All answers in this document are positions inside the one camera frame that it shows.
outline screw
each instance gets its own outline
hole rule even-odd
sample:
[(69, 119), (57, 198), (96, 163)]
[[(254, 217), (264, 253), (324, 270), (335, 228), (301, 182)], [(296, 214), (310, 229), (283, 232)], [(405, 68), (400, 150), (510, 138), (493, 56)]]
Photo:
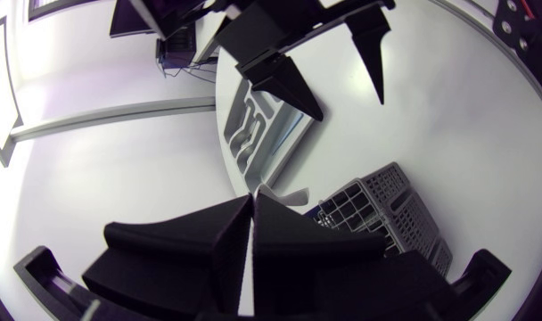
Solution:
[(519, 45), (521, 46), (522, 51), (527, 51), (527, 49), (529, 49), (529, 44), (527, 44), (527, 40), (523, 38), (519, 39)]
[(507, 21), (501, 22), (501, 27), (503, 28), (503, 31), (506, 33), (511, 33), (511, 25)]
[(513, 2), (513, 0), (507, 0), (506, 5), (509, 6), (509, 9), (511, 9), (512, 12), (517, 12), (517, 5)]

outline white table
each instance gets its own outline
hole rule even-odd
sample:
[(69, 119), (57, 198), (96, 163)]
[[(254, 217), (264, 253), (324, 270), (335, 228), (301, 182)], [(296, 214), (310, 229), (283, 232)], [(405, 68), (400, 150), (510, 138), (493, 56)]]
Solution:
[[(542, 101), (482, 34), (427, 0), (385, 11), (382, 106), (345, 26), (288, 54), (323, 108), (274, 185), (309, 187), (305, 212), (354, 177), (397, 161), (454, 254), (448, 280), (486, 248), (513, 273), (479, 315), (513, 317), (542, 268)], [(223, 50), (216, 85), (222, 133), (241, 76)], [(222, 148), (237, 195), (247, 193)]]

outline gray plastic basket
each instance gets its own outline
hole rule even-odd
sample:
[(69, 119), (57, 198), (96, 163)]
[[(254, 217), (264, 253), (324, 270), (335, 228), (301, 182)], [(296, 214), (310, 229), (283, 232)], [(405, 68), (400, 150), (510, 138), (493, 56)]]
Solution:
[(448, 245), (444, 240), (439, 239), (431, 252), (430, 263), (445, 277), (448, 274), (452, 259), (453, 255)]
[(427, 259), (438, 239), (438, 226), (417, 193), (410, 194), (404, 203), (388, 215), (404, 251), (418, 250)]
[(420, 196), (395, 162), (353, 179), (319, 202), (315, 221), (351, 232), (378, 232), (386, 240), (385, 257), (418, 250), (445, 276), (453, 256)]
[(379, 210), (385, 210), (389, 201), (395, 199), (410, 185), (406, 175), (396, 162), (360, 179)]

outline white wall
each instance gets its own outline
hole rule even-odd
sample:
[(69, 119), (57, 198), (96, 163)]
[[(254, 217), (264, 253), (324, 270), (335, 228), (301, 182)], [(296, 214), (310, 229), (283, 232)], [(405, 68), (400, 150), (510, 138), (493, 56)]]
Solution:
[[(185, 72), (164, 78), (155, 63), (156, 35), (110, 38), (115, 3), (82, 4), (28, 22), (26, 2), (12, 2), (8, 46), (26, 124), (76, 111), (215, 94), (213, 84)], [(194, 73), (215, 79), (213, 73)]]

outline black cable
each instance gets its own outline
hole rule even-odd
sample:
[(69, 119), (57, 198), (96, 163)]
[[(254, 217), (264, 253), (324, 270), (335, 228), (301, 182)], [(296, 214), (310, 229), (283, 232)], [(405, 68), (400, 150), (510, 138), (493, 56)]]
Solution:
[(176, 73), (176, 75), (172, 75), (172, 74), (167, 73), (166, 71), (164, 71), (164, 75), (168, 75), (168, 76), (170, 76), (170, 77), (175, 78), (175, 77), (180, 73), (180, 71), (182, 71), (182, 68), (180, 68), (180, 69), (178, 70), (178, 72)]
[(203, 70), (203, 69), (201, 68), (201, 66), (199, 66), (199, 67), (197, 67), (197, 68), (196, 68), (196, 67), (188, 67), (188, 69), (190, 69), (190, 70), (199, 70), (199, 71), (205, 71), (205, 72), (216, 73), (215, 71), (212, 71), (212, 70)]
[(207, 82), (210, 82), (210, 83), (212, 83), (212, 84), (215, 84), (215, 83), (216, 83), (215, 81), (211, 81), (211, 80), (209, 80), (209, 79), (205, 79), (205, 78), (202, 78), (202, 77), (200, 77), (200, 76), (196, 76), (196, 75), (192, 74), (191, 71), (188, 71), (188, 70), (185, 70), (185, 69), (181, 69), (181, 70), (183, 70), (184, 72), (187, 72), (188, 75), (190, 75), (190, 76), (196, 77), (197, 79), (201, 79), (201, 80), (203, 80), (203, 81), (207, 81)]

